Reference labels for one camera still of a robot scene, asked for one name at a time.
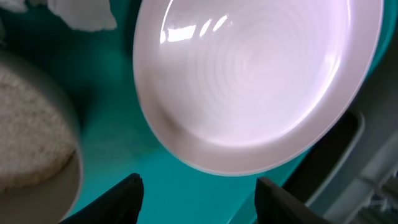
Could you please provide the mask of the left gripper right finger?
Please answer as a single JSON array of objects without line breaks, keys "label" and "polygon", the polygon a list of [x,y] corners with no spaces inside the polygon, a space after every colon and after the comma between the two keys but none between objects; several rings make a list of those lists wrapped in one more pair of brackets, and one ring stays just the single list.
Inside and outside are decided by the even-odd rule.
[{"label": "left gripper right finger", "polygon": [[330,224],[267,177],[256,180],[254,205],[258,224]]}]

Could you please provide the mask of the grey dishwasher rack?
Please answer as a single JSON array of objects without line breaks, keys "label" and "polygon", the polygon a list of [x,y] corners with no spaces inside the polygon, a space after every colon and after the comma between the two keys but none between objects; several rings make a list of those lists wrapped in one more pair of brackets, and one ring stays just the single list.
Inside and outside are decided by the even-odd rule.
[{"label": "grey dishwasher rack", "polygon": [[397,34],[348,113],[283,188],[331,223],[349,223],[397,173]]}]

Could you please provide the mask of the teal serving tray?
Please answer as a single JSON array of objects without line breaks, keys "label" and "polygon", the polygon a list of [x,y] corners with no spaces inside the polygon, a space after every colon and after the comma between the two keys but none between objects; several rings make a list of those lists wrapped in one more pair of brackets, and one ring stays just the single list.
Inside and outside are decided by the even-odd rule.
[{"label": "teal serving tray", "polygon": [[111,1],[114,30],[73,30],[45,6],[1,11],[6,48],[42,69],[80,120],[84,179],[78,211],[127,175],[144,181],[139,223],[250,223],[256,177],[193,169],[169,153],[139,106],[132,45],[139,1]]}]

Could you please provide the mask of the white pink-rimmed plate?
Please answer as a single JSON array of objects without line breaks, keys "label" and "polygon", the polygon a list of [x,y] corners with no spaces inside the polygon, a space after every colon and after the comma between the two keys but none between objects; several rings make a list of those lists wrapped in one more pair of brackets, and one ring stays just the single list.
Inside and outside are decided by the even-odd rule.
[{"label": "white pink-rimmed plate", "polygon": [[383,0],[143,0],[133,67],[146,121],[200,171],[280,166],[354,100],[383,10]]}]

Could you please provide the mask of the grey bowl of rice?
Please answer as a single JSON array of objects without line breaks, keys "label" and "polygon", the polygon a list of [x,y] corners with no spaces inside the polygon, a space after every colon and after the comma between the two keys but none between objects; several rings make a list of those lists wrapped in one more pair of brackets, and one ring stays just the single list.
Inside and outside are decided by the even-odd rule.
[{"label": "grey bowl of rice", "polygon": [[72,103],[35,65],[1,51],[1,223],[58,223],[81,192]]}]

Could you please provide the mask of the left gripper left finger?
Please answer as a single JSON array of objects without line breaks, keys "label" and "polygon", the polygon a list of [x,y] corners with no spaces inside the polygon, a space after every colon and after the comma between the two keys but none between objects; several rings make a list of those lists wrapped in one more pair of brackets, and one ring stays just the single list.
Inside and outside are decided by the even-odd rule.
[{"label": "left gripper left finger", "polygon": [[132,173],[60,224],[136,224],[143,198],[142,178]]}]

